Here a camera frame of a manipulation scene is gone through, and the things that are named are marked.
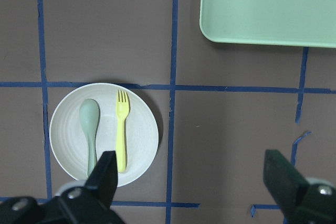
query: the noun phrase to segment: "fork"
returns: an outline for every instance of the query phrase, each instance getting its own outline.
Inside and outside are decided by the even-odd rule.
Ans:
[[[125,120],[130,113],[130,101],[125,91],[118,90],[116,102],[116,115],[118,119],[116,149],[118,172],[126,169],[127,150],[125,144]]]

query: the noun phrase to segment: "plate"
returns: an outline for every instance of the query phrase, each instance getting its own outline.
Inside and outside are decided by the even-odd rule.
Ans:
[[[59,165],[74,179],[87,179],[88,147],[79,122],[79,108],[91,98],[100,107],[96,137],[97,159],[104,151],[115,150],[117,91],[124,90],[130,99],[126,119],[127,167],[118,173],[118,187],[139,178],[153,162],[159,134],[156,120],[146,103],[132,91],[110,83],[93,83],[73,90],[56,107],[51,118],[49,135],[52,152]]]
[[[214,42],[336,47],[336,0],[201,0]]]

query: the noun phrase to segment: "screw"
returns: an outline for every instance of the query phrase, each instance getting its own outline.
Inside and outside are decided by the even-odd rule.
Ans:
[[[317,188],[320,194],[323,195],[332,195],[332,189],[330,186],[321,185]]]
[[[82,189],[80,189],[79,187],[76,187],[74,190],[68,193],[68,198],[69,199],[77,198],[81,193],[82,193]]]
[[[19,210],[23,209],[27,204],[28,204],[28,199],[22,198],[22,199],[20,199],[20,201],[18,201],[17,203],[15,203],[12,206],[12,210],[19,211]]]

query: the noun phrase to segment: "green spoon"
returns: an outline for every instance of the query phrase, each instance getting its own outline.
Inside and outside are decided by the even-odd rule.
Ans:
[[[84,100],[79,108],[79,121],[88,142],[88,177],[97,163],[96,133],[99,124],[99,116],[100,111],[98,103],[93,99]]]

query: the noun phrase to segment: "green tray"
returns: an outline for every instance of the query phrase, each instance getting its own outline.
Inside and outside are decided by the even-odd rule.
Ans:
[[[201,0],[214,42],[336,47],[336,0]]]

